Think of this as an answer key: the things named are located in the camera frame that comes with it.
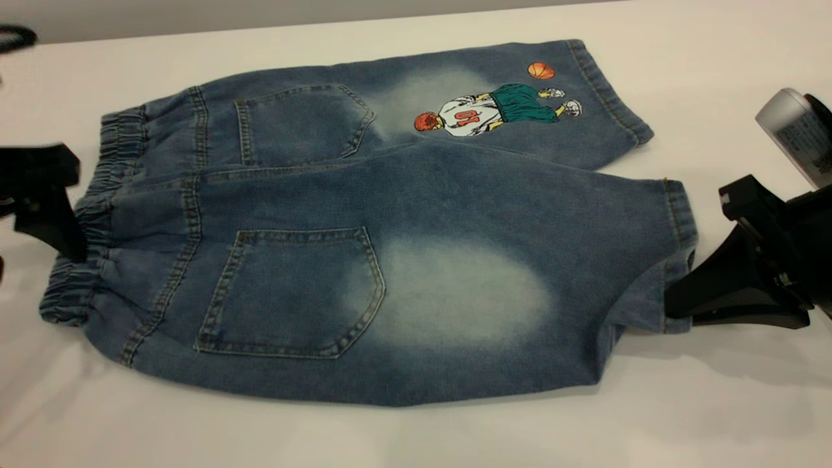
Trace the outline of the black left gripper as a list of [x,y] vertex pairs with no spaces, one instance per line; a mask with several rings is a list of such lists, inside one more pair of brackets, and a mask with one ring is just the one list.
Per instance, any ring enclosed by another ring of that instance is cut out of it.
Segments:
[[46,243],[72,263],[87,258],[86,237],[66,194],[80,178],[80,160],[63,143],[1,148],[1,198],[14,199],[14,231]]

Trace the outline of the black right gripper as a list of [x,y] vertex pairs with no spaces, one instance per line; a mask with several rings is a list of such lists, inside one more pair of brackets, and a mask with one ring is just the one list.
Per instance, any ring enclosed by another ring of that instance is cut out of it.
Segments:
[[718,191],[738,224],[719,248],[664,293],[669,318],[694,326],[757,324],[798,330],[817,306],[830,315],[831,187],[782,200],[752,175]]

